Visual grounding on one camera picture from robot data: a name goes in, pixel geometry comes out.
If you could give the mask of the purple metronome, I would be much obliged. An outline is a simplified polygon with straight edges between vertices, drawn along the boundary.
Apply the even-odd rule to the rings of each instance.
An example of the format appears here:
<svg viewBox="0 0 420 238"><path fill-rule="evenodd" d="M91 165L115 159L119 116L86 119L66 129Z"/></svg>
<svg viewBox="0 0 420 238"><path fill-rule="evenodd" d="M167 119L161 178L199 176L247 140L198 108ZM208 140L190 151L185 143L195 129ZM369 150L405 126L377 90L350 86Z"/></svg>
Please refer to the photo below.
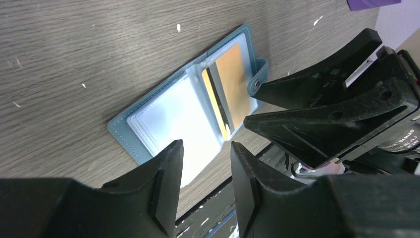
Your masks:
<svg viewBox="0 0 420 238"><path fill-rule="evenodd" d="M347 0L351 11L360 11L402 3L402 0Z"/></svg>

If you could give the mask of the gold credit card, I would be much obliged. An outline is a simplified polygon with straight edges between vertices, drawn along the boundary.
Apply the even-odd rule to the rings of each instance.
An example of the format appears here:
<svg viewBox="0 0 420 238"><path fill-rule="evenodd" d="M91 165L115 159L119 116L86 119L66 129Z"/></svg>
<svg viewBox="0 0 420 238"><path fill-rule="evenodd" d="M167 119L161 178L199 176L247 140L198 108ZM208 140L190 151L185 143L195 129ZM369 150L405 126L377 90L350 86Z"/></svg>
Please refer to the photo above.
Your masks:
<svg viewBox="0 0 420 238"><path fill-rule="evenodd" d="M234 44L222 52L202 71L202 79L225 141L231 138L245 116L252 111L247 91L251 74L240 44Z"/></svg>

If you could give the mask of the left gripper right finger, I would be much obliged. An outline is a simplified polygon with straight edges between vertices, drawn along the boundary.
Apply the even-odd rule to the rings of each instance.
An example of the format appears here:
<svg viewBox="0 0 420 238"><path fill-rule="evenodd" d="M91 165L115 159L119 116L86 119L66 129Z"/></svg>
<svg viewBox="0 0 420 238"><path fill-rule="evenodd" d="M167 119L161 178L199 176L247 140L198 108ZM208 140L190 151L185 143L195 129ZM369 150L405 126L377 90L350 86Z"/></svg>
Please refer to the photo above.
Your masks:
<svg viewBox="0 0 420 238"><path fill-rule="evenodd" d="M417 238L420 178L323 176L294 180L231 143L231 170L242 238Z"/></svg>

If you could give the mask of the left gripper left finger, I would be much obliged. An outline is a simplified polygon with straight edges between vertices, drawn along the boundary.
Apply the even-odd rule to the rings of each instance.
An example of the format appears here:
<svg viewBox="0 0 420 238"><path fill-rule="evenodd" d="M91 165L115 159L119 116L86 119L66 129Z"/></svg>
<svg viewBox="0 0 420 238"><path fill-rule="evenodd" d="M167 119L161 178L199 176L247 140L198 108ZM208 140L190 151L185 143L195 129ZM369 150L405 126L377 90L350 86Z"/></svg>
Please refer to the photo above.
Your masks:
<svg viewBox="0 0 420 238"><path fill-rule="evenodd" d="M132 171L92 188L72 178L3 178L3 238L171 238L184 147L174 140Z"/></svg>

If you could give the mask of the blue card holder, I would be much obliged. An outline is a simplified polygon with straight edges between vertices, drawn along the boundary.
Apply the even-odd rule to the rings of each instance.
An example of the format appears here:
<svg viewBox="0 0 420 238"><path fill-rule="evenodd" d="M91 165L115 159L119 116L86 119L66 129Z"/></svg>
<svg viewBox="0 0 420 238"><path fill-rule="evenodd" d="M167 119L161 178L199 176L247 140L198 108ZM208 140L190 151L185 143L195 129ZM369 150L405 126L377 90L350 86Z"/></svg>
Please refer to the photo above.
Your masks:
<svg viewBox="0 0 420 238"><path fill-rule="evenodd" d="M247 85L252 103L249 115L258 108L253 95L268 79L268 62L257 58L251 27L243 24L108 122L109 132L139 165L181 139L184 162L180 185L185 187L221 151L227 141L222 138L202 71L234 44L240 44L252 73Z"/></svg>

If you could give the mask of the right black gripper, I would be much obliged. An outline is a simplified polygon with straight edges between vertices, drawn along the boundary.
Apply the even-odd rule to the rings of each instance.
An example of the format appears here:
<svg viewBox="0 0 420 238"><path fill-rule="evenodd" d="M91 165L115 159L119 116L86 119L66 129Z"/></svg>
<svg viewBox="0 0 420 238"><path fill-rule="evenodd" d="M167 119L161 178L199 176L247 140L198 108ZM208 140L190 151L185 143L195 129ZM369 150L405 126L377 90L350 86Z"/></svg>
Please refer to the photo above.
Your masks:
<svg viewBox="0 0 420 238"><path fill-rule="evenodd" d="M289 167L293 179L414 174L419 168L420 91L414 82L392 78L349 100L317 107L344 92L349 76L381 44L378 32L366 28L328 58L266 82L253 95L290 110L248 116L244 125L301 162Z"/></svg>

